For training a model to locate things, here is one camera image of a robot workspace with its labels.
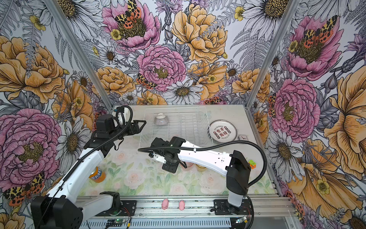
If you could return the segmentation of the pink glass cup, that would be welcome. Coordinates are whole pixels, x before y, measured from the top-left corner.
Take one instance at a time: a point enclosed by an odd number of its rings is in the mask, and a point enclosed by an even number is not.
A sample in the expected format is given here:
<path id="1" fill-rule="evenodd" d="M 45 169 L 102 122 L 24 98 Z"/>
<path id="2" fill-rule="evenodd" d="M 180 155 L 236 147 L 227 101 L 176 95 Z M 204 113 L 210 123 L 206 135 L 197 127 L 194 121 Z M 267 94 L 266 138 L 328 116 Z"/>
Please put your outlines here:
<path id="1" fill-rule="evenodd" d="M 190 162 L 186 162 L 185 164 L 186 164 L 186 167 L 184 167 L 184 164 L 183 164 L 183 165 L 181 165 L 181 167 L 182 167 L 182 170 L 183 170 L 183 171 L 190 171 L 190 170 L 192 170 L 192 169 L 194 168 L 194 166 L 195 166 L 195 164 L 194 164 L 194 163 L 190 163 Z"/>

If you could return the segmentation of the striped grey bowl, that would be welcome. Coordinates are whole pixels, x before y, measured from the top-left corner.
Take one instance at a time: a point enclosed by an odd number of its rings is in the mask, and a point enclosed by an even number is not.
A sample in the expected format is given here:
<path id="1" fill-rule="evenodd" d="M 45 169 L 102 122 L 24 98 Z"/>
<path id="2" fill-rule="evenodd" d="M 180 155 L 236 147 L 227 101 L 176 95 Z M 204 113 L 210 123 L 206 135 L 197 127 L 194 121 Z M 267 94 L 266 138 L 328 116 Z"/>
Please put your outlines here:
<path id="1" fill-rule="evenodd" d="M 164 113 L 158 113 L 154 119 L 154 124 L 157 126 L 164 126 L 169 123 L 169 117 Z"/>

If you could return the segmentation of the yellow glass cup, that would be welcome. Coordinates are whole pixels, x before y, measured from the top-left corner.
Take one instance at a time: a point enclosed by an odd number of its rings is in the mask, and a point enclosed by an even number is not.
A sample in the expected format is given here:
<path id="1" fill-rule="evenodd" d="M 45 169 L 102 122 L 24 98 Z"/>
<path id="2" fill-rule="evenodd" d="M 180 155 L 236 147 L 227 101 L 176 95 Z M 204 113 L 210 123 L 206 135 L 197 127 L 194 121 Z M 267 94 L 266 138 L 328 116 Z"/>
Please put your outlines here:
<path id="1" fill-rule="evenodd" d="M 198 165 L 198 164 L 196 164 L 196 169 L 197 169 L 197 171 L 199 171 L 199 172 L 204 172 L 204 171 L 206 171 L 206 170 L 207 170 L 207 168 L 206 168 L 206 167 L 201 166 L 201 165 Z"/>

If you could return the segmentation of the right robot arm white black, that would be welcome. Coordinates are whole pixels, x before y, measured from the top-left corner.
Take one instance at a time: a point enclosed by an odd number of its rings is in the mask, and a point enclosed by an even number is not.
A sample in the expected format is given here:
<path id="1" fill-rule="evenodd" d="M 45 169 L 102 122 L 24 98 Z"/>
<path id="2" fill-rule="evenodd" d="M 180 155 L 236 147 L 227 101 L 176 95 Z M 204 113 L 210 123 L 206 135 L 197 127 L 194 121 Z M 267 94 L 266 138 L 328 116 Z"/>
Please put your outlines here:
<path id="1" fill-rule="evenodd" d="M 224 211 L 238 215 L 242 210 L 242 200 L 249 190 L 252 169 L 241 152 L 235 150 L 226 153 L 203 149 L 176 136 L 170 141 L 155 138 L 144 152 L 163 163 L 162 169 L 170 173 L 175 173 L 179 165 L 187 167 L 187 163 L 194 163 L 226 177 L 226 188 L 229 192 Z"/>

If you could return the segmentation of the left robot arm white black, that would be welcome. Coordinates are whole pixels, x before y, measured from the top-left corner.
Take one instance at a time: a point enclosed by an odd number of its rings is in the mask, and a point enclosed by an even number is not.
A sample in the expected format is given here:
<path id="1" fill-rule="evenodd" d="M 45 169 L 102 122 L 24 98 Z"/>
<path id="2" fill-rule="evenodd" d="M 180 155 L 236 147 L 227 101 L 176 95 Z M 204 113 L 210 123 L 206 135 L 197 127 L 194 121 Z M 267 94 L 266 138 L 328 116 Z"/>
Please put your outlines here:
<path id="1" fill-rule="evenodd" d="M 96 130 L 76 163 L 46 196 L 36 197 L 31 202 L 35 228 L 78 229 L 83 222 L 102 212 L 121 211 L 120 195 L 116 192 L 104 191 L 80 205 L 76 204 L 77 197 L 109 151 L 119 148 L 114 142 L 123 142 L 125 136 L 141 133 L 145 125 L 145 120 L 133 119 L 132 108 L 126 105 L 118 107 L 114 115 L 99 116 Z"/>

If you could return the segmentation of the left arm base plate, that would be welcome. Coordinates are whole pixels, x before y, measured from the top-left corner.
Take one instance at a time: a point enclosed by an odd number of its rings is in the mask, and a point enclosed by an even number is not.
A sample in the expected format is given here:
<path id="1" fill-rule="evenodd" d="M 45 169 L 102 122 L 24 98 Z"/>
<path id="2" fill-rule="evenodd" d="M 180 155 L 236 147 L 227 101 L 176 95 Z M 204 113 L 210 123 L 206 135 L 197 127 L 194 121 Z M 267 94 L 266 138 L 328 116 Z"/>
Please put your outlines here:
<path id="1" fill-rule="evenodd" d="M 97 217 L 112 217 L 112 216 L 134 216 L 136 211 L 136 200 L 121 200 L 119 207 L 102 211 L 97 214 Z"/>

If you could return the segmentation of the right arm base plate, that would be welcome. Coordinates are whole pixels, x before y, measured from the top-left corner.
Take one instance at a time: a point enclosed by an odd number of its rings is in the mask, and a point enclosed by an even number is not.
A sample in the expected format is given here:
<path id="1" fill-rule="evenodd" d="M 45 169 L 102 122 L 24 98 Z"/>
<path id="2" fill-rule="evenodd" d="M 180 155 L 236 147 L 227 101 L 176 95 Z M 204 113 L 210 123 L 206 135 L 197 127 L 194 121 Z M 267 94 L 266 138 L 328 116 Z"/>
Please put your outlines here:
<path id="1" fill-rule="evenodd" d="M 231 205 L 226 199 L 215 199 L 213 208 L 210 209 L 215 215 L 253 215 L 253 205 L 249 199 L 243 199 L 239 207 Z"/>

